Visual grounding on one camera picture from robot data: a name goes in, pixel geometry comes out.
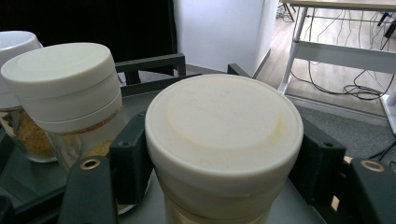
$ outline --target white table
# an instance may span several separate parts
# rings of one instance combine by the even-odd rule
[[[339,66],[360,68],[382,73],[396,74],[396,52],[373,49],[357,49],[300,40],[307,10],[333,8],[364,11],[396,11],[394,0],[281,0],[282,3],[301,7],[303,12],[298,20],[298,28],[291,44],[290,57],[285,75],[278,90],[285,93],[289,82],[294,59],[329,63]],[[381,97],[393,133],[396,134],[396,92]]]

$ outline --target white container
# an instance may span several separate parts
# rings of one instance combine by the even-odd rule
[[[48,135],[67,174],[81,158],[106,155],[129,121],[106,46],[73,43],[30,51],[5,63],[1,74]]]
[[[303,123],[260,81],[204,75],[151,102],[146,136],[167,223],[262,223],[297,158]]]
[[[35,34],[26,31],[0,32],[0,67],[25,52],[40,49]],[[0,76],[0,122],[21,152],[31,161],[56,161],[50,141],[29,118]]]

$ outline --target wooden floor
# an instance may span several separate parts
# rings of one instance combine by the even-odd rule
[[[299,8],[295,8],[291,13],[296,19]],[[308,15],[312,16],[313,9],[308,10]],[[285,12],[278,12],[276,28],[273,35],[270,57],[265,62],[257,79],[263,81],[274,88],[277,88],[286,70],[286,65],[290,53],[291,38],[295,22],[287,18]],[[302,39],[311,40],[326,44],[336,44],[363,49],[381,49],[396,51],[396,33],[386,43],[384,33],[389,27],[388,23],[377,26],[381,12],[362,12],[335,9],[317,9],[316,17],[330,17],[332,19],[315,18],[311,24],[311,18],[306,18]],[[292,73],[304,80],[310,80],[310,74],[314,83],[326,91],[343,92],[346,85],[354,84],[354,79],[359,86],[375,89],[384,92],[392,78],[392,74],[383,74],[373,71],[363,71],[342,66],[335,66],[325,63],[315,63],[303,60],[296,60],[292,67]],[[396,91],[396,80],[392,81],[388,92]],[[330,105],[358,110],[364,113],[385,116],[384,109],[379,99],[362,100],[353,95],[329,94],[318,90],[312,83],[306,83],[295,77],[291,78],[286,94],[296,95],[314,101],[319,101]],[[376,95],[360,94],[363,98],[377,98]]]

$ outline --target lid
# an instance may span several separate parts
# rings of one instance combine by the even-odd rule
[[[39,48],[41,45],[33,33],[26,31],[0,32],[0,68],[15,56]],[[17,98],[9,92],[7,84],[0,76],[0,109],[19,105]]]
[[[88,128],[120,107],[110,50],[94,43],[30,51],[4,64],[1,75],[35,123],[48,132]]]
[[[221,184],[223,177],[257,181],[283,164],[292,166],[303,124],[290,100],[260,81],[204,75],[157,95],[148,108],[146,134],[159,169],[197,185],[205,176]]]

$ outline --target white wall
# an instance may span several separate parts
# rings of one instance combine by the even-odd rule
[[[278,0],[175,0],[178,51],[186,63],[254,75],[271,46]]]

